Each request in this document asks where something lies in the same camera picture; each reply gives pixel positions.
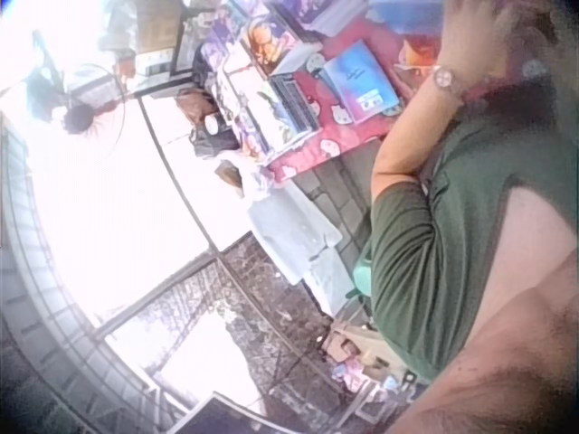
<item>white cloth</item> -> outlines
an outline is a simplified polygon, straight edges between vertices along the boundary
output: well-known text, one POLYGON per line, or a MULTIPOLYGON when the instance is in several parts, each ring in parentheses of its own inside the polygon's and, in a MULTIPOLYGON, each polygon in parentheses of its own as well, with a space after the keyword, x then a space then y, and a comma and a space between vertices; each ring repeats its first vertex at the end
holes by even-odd
POLYGON ((336 249, 325 249, 311 262, 304 276, 321 310, 332 317, 344 307, 346 295, 355 288, 336 249))
POLYGON ((339 230, 293 183, 248 207, 253 235, 291 285, 311 270, 312 260, 342 240, 339 230))

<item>person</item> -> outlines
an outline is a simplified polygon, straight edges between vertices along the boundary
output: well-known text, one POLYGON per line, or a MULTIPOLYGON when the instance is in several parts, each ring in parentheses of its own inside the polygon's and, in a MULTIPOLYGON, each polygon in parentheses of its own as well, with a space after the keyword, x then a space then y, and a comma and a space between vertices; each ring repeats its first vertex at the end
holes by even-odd
MULTIPOLYGON (((576 131, 561 130, 558 100, 531 99, 552 112, 543 117, 516 104, 535 90, 570 95, 561 69, 556 86, 505 90, 447 132, 464 93, 508 56, 521 17, 561 16, 557 7, 446 1, 438 65, 376 157, 375 322, 432 382, 394 433, 542 432, 575 401, 576 131), (418 174, 443 136, 425 193, 418 174)), ((576 86, 576 75, 567 83, 576 86)))

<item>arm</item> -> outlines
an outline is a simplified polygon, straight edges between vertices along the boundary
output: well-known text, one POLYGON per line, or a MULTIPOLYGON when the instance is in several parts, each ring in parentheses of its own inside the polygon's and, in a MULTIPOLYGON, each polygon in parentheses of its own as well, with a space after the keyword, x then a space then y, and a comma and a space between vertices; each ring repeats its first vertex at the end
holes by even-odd
MULTIPOLYGON (((495 14, 489 0, 447 0, 439 64, 453 71, 464 90, 476 85, 497 59, 504 59, 514 24, 512 8, 495 14)), ((460 106, 430 77, 382 144, 372 173, 372 197, 413 176, 441 139, 460 106)))
POLYGON ((459 106, 459 100, 439 89, 432 77, 422 85, 378 152, 372 173, 373 201, 393 184, 418 183, 413 173, 424 164, 459 106))

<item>tiled floor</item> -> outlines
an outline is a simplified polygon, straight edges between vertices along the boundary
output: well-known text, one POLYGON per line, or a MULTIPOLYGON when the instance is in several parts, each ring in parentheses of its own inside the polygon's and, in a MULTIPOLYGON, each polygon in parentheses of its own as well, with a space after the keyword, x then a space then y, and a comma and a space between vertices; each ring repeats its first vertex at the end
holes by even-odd
POLYGON ((342 233, 337 250, 349 272, 370 237, 370 175, 379 147, 378 141, 367 143, 295 178, 342 233))

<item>watch face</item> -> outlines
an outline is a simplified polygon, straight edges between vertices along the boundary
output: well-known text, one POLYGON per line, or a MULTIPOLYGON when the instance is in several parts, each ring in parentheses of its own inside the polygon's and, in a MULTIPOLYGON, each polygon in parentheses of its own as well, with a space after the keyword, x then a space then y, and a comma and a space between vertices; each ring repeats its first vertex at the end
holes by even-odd
POLYGON ((452 72, 443 68, 440 68, 436 71, 434 78, 436 79, 436 84, 438 84, 441 88, 449 88, 454 82, 454 76, 452 75, 452 72))

